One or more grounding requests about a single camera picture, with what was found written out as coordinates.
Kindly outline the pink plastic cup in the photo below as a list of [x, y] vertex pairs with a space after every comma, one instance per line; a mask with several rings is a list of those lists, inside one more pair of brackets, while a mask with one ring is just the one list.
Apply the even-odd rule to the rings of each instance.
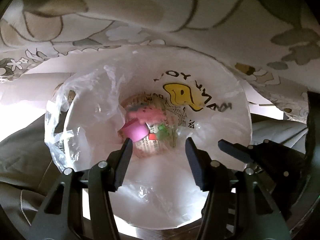
[[150, 133], [146, 123], [141, 124], [137, 118], [128, 121], [120, 130], [126, 138], [130, 138], [132, 142], [138, 142]]

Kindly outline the red wooden block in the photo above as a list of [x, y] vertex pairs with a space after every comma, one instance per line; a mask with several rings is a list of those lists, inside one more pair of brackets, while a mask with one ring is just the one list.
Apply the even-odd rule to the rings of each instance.
[[149, 140], [157, 140], [157, 134], [156, 133], [150, 133], [148, 135]]

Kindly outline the green lego brick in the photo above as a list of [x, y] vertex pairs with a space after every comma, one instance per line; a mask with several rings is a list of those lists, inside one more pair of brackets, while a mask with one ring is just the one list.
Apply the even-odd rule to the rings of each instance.
[[170, 136], [170, 132], [165, 124], [160, 124], [156, 135], [158, 140], [165, 140]]

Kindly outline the white medicine box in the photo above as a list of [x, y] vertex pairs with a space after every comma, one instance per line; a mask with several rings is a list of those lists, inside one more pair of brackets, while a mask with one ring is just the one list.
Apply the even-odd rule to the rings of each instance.
[[153, 135], [154, 137], [157, 135], [158, 131], [159, 131], [159, 125], [158, 124], [151, 124], [149, 122], [146, 123], [148, 129], [149, 129], [149, 134]]

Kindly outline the trash bin with plastic liner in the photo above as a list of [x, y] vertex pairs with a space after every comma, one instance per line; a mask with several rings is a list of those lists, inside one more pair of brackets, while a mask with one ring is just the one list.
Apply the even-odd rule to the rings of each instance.
[[251, 118], [240, 82], [211, 57], [175, 47], [125, 47], [53, 59], [71, 73], [47, 103], [44, 141], [60, 170], [82, 171], [133, 142], [114, 214], [131, 225], [171, 229], [201, 217], [185, 140], [233, 170], [218, 142], [248, 145]]

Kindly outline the floral bed cover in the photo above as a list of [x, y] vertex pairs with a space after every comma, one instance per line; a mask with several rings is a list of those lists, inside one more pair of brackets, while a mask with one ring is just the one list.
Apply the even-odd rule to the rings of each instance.
[[1, 0], [1, 81], [74, 50], [191, 48], [289, 118], [319, 91], [319, 0]]

